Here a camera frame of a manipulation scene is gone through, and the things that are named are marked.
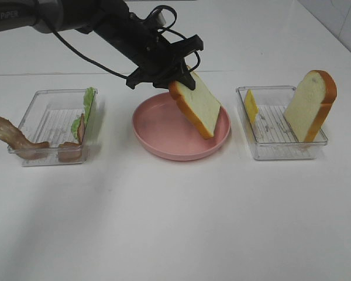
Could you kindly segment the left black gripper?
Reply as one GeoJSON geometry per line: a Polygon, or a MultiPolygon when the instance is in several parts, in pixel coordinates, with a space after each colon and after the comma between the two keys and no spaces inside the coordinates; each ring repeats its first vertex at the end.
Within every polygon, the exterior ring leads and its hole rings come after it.
{"type": "Polygon", "coordinates": [[[140,83],[151,83],[156,88],[167,88],[178,81],[195,90],[193,79],[184,58],[204,49],[197,35],[170,43],[157,30],[151,30],[134,20],[119,24],[112,35],[111,45],[119,50],[137,69],[126,78],[126,85],[134,89],[140,83]]]}

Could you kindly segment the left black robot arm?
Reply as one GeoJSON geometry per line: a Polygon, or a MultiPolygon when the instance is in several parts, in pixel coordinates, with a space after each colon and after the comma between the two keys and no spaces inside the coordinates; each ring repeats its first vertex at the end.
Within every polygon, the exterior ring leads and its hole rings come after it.
{"type": "Polygon", "coordinates": [[[180,41],[169,42],[164,32],[177,32],[166,25],[163,10],[177,16],[172,7],[159,5],[142,19],[125,1],[0,1],[0,32],[30,26],[40,33],[52,33],[83,60],[125,79],[131,89],[140,83],[168,88],[178,81],[194,90],[191,73],[195,68],[188,68],[184,59],[191,53],[197,55],[204,43],[197,35],[180,35],[180,41]],[[83,55],[60,35],[65,30],[96,33],[134,63],[136,70],[125,76],[83,55]]]}

